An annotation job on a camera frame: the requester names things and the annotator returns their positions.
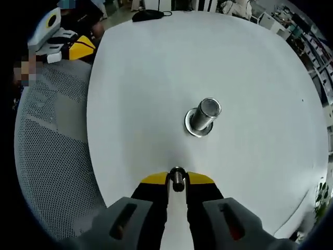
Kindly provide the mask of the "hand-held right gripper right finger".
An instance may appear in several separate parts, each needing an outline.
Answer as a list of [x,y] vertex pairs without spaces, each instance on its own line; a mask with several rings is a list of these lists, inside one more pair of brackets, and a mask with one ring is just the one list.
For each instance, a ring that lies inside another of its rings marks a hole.
[[297,249],[289,239],[267,233],[261,219],[195,172],[186,178],[187,220],[195,249]]

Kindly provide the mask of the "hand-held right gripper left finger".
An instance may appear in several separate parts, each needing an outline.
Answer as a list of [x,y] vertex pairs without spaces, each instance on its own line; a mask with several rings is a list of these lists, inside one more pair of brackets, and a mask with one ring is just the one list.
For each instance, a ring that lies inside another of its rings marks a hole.
[[159,249],[168,201],[169,174],[151,174],[131,197],[122,197],[100,212],[88,231],[62,240],[62,249]]

